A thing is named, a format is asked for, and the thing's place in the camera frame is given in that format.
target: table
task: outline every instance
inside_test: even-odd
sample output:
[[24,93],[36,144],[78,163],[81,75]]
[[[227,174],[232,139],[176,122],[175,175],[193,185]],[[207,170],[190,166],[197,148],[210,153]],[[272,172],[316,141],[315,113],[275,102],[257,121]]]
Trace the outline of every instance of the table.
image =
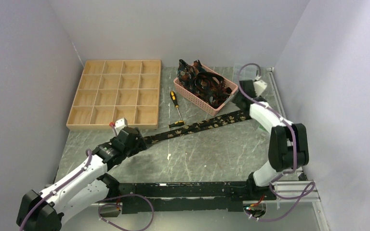
[[[233,78],[232,67],[210,68],[229,80]],[[159,128],[179,120],[169,97],[169,92],[174,89],[176,69],[164,67],[161,72]],[[276,86],[266,70],[262,73],[263,80],[268,83],[262,96],[280,112]],[[177,96],[181,115],[187,124],[212,118],[181,95]],[[218,115],[236,110],[238,108],[233,103],[228,103]],[[151,131],[142,130],[141,133],[147,136]],[[94,149],[112,136],[111,129],[70,131],[55,181],[84,161],[87,148]],[[257,121],[248,120],[159,142],[125,159],[108,173],[119,182],[126,183],[245,181],[251,172],[267,161],[268,146],[269,136],[259,128]],[[281,180],[298,179],[297,175],[293,175]]]

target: marble surface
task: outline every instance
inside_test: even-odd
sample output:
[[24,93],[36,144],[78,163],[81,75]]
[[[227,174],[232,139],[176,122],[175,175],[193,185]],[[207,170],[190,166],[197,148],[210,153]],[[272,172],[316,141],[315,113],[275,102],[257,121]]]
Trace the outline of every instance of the marble surface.
[[[232,67],[211,67],[227,79],[232,80]],[[268,88],[263,93],[269,104],[277,108],[274,86],[269,75],[262,71]],[[168,124],[179,120],[178,112],[169,97],[174,89],[176,67],[162,69],[159,102],[158,133],[167,131]],[[181,95],[177,95],[183,120],[188,123],[202,121],[212,116],[202,111]],[[238,110],[228,103],[218,115]],[[109,171],[120,182],[183,182],[183,181],[233,181],[246,180],[267,161],[269,137],[259,128],[255,120],[243,121],[224,127],[210,129],[162,141],[139,154],[125,159],[122,164]],[[156,134],[154,130],[142,130],[143,136]],[[64,177],[86,158],[84,151],[110,140],[111,130],[70,131],[60,161],[56,180]],[[287,176],[282,180],[298,180]]]

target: screwdriver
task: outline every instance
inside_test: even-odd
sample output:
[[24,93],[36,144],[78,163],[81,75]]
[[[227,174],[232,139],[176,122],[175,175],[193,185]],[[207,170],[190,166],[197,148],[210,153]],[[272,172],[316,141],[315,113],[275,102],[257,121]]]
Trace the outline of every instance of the screwdriver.
[[170,92],[170,97],[172,99],[173,105],[175,105],[175,107],[176,107],[176,110],[178,110],[179,118],[181,120],[180,121],[176,121],[175,123],[168,125],[168,127],[173,128],[173,127],[183,126],[185,124],[185,122],[182,119],[181,113],[179,112],[178,101],[176,100],[176,95],[175,95],[175,92],[173,92],[173,90]]

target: screwdriver handle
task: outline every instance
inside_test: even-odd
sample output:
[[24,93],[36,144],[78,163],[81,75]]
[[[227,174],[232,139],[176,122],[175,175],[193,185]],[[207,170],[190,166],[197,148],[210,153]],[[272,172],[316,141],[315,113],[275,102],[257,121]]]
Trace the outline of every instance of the screwdriver handle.
[[178,106],[178,102],[177,102],[177,100],[176,100],[175,92],[173,92],[173,90],[170,92],[170,97],[171,97],[172,102],[173,102],[173,104],[175,105],[175,107],[179,107],[179,106]]
[[174,128],[174,127],[180,127],[180,126],[183,126],[183,125],[185,125],[185,122],[183,120],[180,120],[180,121],[176,121],[173,124],[168,125],[168,127],[169,128]]

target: black floral strap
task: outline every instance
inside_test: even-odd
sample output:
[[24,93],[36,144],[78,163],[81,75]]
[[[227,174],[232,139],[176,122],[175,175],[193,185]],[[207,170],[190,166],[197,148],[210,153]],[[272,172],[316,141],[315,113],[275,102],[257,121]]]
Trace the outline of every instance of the black floral strap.
[[247,112],[243,112],[241,110],[231,112],[224,115],[219,115],[212,119],[207,119],[201,122],[193,123],[191,125],[185,125],[181,128],[174,129],[171,131],[163,132],[153,136],[146,136],[143,137],[146,144],[152,144],[168,139],[172,139],[175,137],[180,137],[187,134],[197,133],[200,131],[218,128],[225,126],[227,124],[233,124],[245,120],[251,119]]

